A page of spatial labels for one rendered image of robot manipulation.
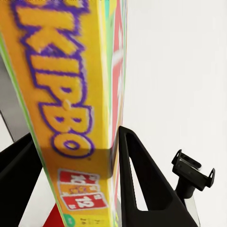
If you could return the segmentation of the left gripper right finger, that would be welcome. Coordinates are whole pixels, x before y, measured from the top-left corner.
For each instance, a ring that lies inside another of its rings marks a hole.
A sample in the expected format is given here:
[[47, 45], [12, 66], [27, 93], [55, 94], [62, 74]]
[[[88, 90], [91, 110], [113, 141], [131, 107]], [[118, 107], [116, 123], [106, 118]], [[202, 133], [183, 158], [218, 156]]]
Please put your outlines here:
[[[122, 227], [197, 227], [137, 134], [119, 126], [118, 142]], [[148, 211], [137, 208], [130, 158]]]

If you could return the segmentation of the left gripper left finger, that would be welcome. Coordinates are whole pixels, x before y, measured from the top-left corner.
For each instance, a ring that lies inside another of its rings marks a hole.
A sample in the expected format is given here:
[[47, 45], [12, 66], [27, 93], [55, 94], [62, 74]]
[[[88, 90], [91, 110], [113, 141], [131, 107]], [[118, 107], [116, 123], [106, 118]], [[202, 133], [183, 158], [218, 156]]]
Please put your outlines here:
[[43, 168], [31, 133], [0, 152], [0, 227], [18, 227]]

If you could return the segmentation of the board game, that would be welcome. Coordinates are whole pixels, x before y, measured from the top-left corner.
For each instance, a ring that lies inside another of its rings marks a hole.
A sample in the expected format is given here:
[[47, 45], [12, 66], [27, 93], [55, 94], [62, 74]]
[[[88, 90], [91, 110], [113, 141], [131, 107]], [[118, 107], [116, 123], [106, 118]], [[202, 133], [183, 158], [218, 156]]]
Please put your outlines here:
[[115, 227], [128, 0], [0, 0], [0, 53], [64, 227]]

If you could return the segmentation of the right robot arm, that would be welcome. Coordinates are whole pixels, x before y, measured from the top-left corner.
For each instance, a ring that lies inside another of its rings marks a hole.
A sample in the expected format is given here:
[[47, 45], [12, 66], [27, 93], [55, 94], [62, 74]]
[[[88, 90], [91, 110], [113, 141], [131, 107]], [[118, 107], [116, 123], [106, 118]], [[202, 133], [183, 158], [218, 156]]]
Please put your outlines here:
[[201, 227], [193, 192], [195, 189], [202, 192], [205, 187], [211, 188], [214, 182], [215, 169], [213, 168], [210, 175], [206, 176], [200, 172], [202, 170], [201, 163], [181, 152], [182, 149], [177, 152], [171, 162], [173, 164], [172, 171], [179, 176], [175, 192], [197, 223], [197, 227]]

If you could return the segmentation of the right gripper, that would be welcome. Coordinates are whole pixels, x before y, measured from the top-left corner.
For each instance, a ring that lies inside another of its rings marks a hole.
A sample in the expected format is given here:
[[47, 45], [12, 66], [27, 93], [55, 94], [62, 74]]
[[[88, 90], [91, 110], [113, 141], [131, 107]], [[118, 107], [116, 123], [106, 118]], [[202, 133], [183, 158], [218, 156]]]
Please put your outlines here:
[[173, 164], [172, 171], [179, 176], [178, 188], [184, 193], [194, 192], [195, 189], [202, 192], [205, 187], [211, 188], [214, 182], [215, 169], [213, 168], [210, 175], [206, 176], [181, 161], [181, 152], [182, 149], [177, 152], [171, 162]]

